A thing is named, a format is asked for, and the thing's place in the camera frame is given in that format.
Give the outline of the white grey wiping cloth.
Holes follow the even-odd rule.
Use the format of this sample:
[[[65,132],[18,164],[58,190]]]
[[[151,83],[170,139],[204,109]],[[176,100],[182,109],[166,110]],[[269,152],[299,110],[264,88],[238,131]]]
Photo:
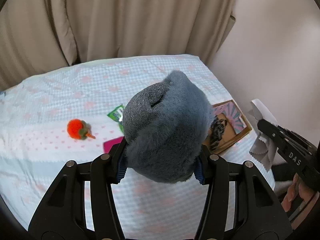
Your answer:
[[[253,99],[251,105],[253,116],[257,121],[266,120],[273,125],[278,125],[276,118],[259,99]],[[263,165],[266,171],[269,171],[272,167],[276,151],[276,145],[271,138],[263,132],[259,132],[249,153],[255,160]]]

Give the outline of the black white patterned cloth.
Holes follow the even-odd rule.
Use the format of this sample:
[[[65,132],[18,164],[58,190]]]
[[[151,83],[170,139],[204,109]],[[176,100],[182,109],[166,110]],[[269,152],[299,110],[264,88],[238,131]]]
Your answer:
[[[209,149],[212,152],[218,150],[236,136],[232,125],[226,118],[216,118],[210,129]]]

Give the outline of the grey fluffy sock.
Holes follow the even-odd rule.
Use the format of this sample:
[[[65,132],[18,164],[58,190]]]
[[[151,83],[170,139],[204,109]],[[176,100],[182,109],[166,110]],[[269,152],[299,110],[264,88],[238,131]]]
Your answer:
[[[214,120],[204,92],[183,72],[171,72],[125,106],[127,166],[158,183],[188,180]]]

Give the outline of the pink teal cardboard box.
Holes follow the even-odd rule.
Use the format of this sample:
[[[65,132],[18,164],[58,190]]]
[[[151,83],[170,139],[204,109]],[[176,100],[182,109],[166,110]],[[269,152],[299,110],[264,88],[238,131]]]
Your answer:
[[[252,126],[234,100],[212,105],[215,120],[204,141],[210,153],[220,154],[248,135]]]

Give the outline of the magenta pouch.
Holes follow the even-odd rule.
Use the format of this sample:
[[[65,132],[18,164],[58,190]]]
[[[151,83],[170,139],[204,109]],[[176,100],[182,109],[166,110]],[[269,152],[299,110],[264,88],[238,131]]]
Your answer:
[[[109,153],[111,148],[116,145],[116,144],[119,144],[121,143],[123,137],[117,137],[117,138],[114,138],[114,139],[111,139],[111,140],[108,140],[108,141],[105,141],[103,143],[103,152],[104,153]]]

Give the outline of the orange knitted fruit toy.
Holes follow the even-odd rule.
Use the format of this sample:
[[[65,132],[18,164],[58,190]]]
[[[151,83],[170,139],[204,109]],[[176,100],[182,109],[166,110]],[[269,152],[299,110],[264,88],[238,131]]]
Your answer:
[[[84,120],[72,119],[67,124],[68,135],[75,140],[95,139],[91,133],[91,126]]]

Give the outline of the blue checkered bed sheet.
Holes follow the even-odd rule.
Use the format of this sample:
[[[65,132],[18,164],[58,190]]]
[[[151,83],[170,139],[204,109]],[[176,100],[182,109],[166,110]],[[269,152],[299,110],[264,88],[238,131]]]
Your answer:
[[[229,92],[191,55],[98,60],[32,76],[1,93],[1,196],[27,228],[48,187],[69,160],[85,163],[122,136],[110,113],[142,89],[180,70],[211,104]],[[207,187],[191,178],[161,184],[129,169],[112,186],[123,232],[134,239],[195,236]]]

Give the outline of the green snack packet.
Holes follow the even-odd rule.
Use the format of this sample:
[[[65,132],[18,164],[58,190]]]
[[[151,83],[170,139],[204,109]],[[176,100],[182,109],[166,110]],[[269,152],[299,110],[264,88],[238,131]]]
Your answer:
[[[124,112],[124,106],[123,105],[119,105],[117,106],[114,110],[110,111],[107,116],[112,119],[113,121],[115,121],[121,132],[124,132],[124,128],[123,128],[123,112]]]

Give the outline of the beige curtain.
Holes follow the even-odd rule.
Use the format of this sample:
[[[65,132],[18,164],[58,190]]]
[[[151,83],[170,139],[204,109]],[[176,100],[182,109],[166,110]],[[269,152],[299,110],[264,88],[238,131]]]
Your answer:
[[[1,0],[1,89],[99,59],[191,54],[211,63],[235,0]]]

